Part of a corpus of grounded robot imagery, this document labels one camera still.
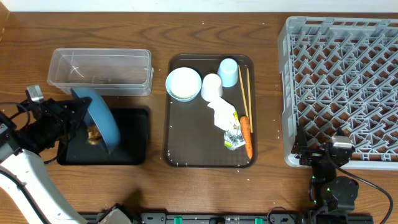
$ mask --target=green tape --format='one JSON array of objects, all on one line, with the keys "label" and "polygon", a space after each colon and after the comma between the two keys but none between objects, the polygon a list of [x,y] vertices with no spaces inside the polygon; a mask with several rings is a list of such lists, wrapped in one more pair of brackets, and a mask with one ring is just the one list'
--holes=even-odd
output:
[{"label": "green tape", "polygon": [[174,217],[174,224],[182,224],[182,217]]},{"label": "green tape", "polygon": [[254,224],[262,224],[262,218],[255,218]]}]

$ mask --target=clear plastic bin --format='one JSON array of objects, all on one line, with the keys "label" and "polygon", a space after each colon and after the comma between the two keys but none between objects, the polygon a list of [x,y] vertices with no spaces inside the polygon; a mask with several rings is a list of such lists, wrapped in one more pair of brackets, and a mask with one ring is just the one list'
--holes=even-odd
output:
[{"label": "clear plastic bin", "polygon": [[57,49],[47,82],[66,94],[72,87],[87,86],[103,96],[146,96],[153,71],[148,50]]}]

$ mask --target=white plastic crate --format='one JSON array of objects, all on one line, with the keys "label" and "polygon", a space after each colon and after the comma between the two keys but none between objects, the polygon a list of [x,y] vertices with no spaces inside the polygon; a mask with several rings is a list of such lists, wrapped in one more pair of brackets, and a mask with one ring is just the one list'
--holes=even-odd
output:
[{"label": "white plastic crate", "polygon": [[344,168],[398,170],[398,20],[290,17],[279,34],[285,161],[297,126],[318,147],[339,127],[356,149]]}]

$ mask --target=brown tray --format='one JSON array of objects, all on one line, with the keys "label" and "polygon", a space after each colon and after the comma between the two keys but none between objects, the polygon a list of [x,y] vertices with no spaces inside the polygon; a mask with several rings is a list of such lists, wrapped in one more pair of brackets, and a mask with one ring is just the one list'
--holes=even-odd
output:
[{"label": "brown tray", "polygon": [[[180,67],[196,70],[201,78],[209,73],[217,73],[223,59],[235,59],[241,66],[246,101],[248,86],[246,68],[250,71],[252,104],[252,147],[250,160],[244,146],[231,151],[224,146],[224,131],[214,125],[214,110],[209,108],[200,93],[189,102],[179,102],[169,94],[166,97],[166,119],[164,159],[173,167],[207,168],[247,168],[257,159],[256,102],[254,92],[254,68],[245,55],[193,55],[180,54],[169,64],[169,73]],[[245,115],[240,82],[235,86],[223,88],[223,99],[231,103],[239,118]]]}]

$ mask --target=black tray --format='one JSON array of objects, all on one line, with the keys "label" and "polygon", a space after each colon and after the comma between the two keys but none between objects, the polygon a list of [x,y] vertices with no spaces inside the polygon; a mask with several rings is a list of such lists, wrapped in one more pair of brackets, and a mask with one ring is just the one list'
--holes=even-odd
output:
[{"label": "black tray", "polygon": [[[242,79],[248,102],[246,68],[250,71],[251,104],[252,104],[252,147],[253,157],[250,160],[245,147],[231,151],[224,146],[224,131],[214,125],[214,110],[207,106],[200,93],[189,102],[179,102],[167,95],[164,159],[173,167],[224,167],[247,168],[257,159],[256,136],[256,102],[254,92],[254,68],[249,57],[245,55],[192,55],[175,56],[169,64],[169,72],[180,67],[196,70],[201,78],[209,73],[217,73],[223,59],[235,59],[241,66]],[[231,103],[238,112],[239,118],[245,115],[240,82],[235,86],[223,88],[223,99]]]},{"label": "black tray", "polygon": [[139,165],[145,160],[148,113],[144,109],[111,110],[121,134],[121,144],[108,155],[99,145],[87,143],[87,127],[79,125],[67,150],[58,149],[60,165]]}]

